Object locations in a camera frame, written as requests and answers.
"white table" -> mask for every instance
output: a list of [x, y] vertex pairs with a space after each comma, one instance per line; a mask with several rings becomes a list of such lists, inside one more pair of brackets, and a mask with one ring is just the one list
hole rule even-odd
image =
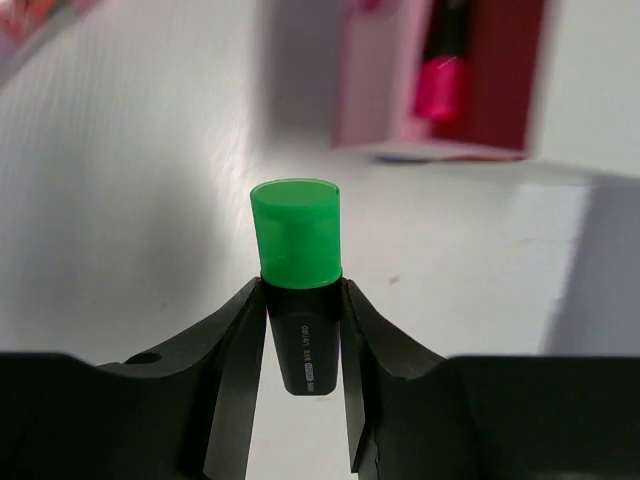
[[[343, 192], [344, 268], [435, 351], [536, 353], [586, 186], [331, 152], [337, 1], [107, 0], [0, 97], [0, 348], [124, 360], [259, 272], [248, 193]], [[347, 479], [341, 388], [288, 396], [267, 339], [249, 479]]]

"marker cap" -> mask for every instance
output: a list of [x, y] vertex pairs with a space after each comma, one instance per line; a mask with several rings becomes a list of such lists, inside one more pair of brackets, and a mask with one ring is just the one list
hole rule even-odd
[[315, 179], [285, 179], [251, 191], [262, 278], [281, 288], [329, 285], [342, 275], [340, 190]]

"pink marker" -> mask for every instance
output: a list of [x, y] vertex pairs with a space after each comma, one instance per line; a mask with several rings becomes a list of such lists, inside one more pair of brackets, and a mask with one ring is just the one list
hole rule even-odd
[[434, 1], [418, 77], [414, 106], [416, 117], [441, 123], [459, 114], [471, 1]]

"white surface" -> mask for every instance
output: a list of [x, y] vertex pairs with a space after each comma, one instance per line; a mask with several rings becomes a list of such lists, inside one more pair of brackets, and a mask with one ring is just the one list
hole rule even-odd
[[550, 0], [536, 158], [640, 176], [640, 2]]
[[[343, 191], [344, 267], [442, 354], [538, 352], [585, 187], [327, 148], [337, 2], [107, 0], [0, 97], [0, 348], [124, 360], [258, 273], [248, 192]], [[267, 339], [249, 479], [350, 478], [341, 388], [297, 399]]]

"pink box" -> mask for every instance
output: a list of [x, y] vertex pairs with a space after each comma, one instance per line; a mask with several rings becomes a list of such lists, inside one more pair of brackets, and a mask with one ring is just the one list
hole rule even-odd
[[433, 1], [352, 2], [335, 144], [408, 158], [524, 158], [545, 3], [474, 0], [463, 108], [436, 126], [412, 114]]

